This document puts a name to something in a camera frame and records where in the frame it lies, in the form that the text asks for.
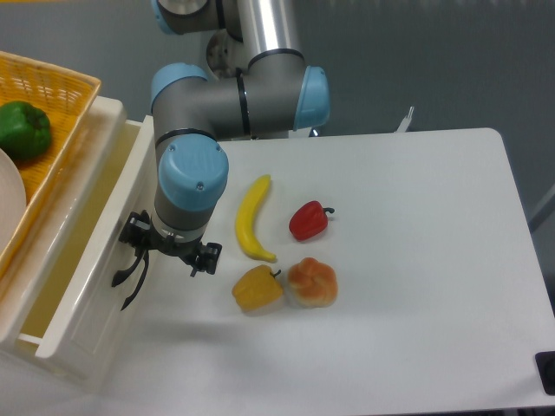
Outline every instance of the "red bell pepper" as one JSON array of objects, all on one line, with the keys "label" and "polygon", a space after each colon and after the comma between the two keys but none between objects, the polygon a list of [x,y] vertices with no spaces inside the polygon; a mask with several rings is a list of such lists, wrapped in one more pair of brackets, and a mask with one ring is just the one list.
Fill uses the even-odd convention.
[{"label": "red bell pepper", "polygon": [[326,212],[333,214],[333,208],[323,208],[318,201],[303,205],[289,222],[289,231],[298,241],[304,241],[324,231],[328,226]]}]

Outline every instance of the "green bell pepper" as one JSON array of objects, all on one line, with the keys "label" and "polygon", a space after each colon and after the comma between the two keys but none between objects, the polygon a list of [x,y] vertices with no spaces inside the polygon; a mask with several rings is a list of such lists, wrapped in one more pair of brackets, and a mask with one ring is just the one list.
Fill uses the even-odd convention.
[{"label": "green bell pepper", "polygon": [[13,160],[35,158],[51,142],[50,120],[40,108],[25,101],[0,107],[0,148]]}]

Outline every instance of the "table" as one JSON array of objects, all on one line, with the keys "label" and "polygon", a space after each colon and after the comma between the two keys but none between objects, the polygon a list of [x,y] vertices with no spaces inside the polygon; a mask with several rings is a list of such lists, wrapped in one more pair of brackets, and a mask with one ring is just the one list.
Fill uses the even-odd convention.
[{"label": "table", "polygon": [[[214,276],[159,259],[99,393],[3,362],[17,414],[338,415],[549,406],[534,361],[555,326],[500,136],[489,129],[226,142],[231,170],[206,241]],[[248,185],[272,176],[257,221],[286,271],[336,269],[326,309],[287,299],[242,314],[231,287],[259,262],[235,243]],[[318,199],[328,230],[300,244],[292,213]]]}]

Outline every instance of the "blue joint cap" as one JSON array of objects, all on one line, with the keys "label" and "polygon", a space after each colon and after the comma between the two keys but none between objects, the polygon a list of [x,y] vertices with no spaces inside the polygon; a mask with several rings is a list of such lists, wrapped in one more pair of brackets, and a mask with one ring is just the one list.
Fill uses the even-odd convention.
[{"label": "blue joint cap", "polygon": [[158,94],[161,93],[165,87],[183,78],[192,77],[203,78],[208,81],[206,72],[196,65],[187,65],[186,63],[177,62],[170,63],[159,69],[158,72],[154,74],[151,85],[150,111],[152,112],[154,100],[156,100]]},{"label": "blue joint cap", "polygon": [[326,74],[319,67],[307,67],[304,72],[293,130],[321,126],[328,121],[329,117],[330,88]]},{"label": "blue joint cap", "polygon": [[227,185],[229,162],[219,144],[203,134],[179,136],[160,158],[158,178],[166,198],[185,211],[216,206]]},{"label": "blue joint cap", "polygon": [[177,33],[175,33],[172,28],[167,25],[166,20],[162,16],[162,13],[160,12],[160,6],[158,5],[158,0],[150,0],[150,5],[153,8],[154,17],[156,17],[156,23],[158,24],[160,30],[166,35],[177,35]]}]

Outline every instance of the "gray wall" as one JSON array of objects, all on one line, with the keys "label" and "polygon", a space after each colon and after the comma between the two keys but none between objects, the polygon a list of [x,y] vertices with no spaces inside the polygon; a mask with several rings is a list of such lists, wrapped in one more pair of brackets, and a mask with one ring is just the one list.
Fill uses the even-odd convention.
[{"label": "gray wall", "polygon": [[[309,64],[326,69],[325,134],[492,127],[504,137],[526,214],[555,183],[555,1],[297,0]],[[0,49],[102,79],[129,118],[176,61],[205,66],[209,34],[164,36],[147,0],[0,5]],[[555,219],[534,236],[555,293]]]}]

